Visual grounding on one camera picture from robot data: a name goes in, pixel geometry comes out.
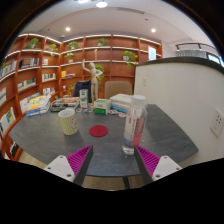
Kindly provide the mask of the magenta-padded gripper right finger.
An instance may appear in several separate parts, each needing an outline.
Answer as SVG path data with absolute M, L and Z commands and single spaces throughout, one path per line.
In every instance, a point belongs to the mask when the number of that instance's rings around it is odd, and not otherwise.
M 145 185 L 181 170 L 169 156 L 159 157 L 140 146 L 134 147 L 134 155 Z

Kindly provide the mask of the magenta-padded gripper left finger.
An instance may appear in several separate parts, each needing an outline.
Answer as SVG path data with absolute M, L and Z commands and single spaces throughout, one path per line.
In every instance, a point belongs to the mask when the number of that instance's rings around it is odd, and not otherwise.
M 93 146 L 89 145 L 69 156 L 59 155 L 44 170 L 81 186 L 92 156 Z

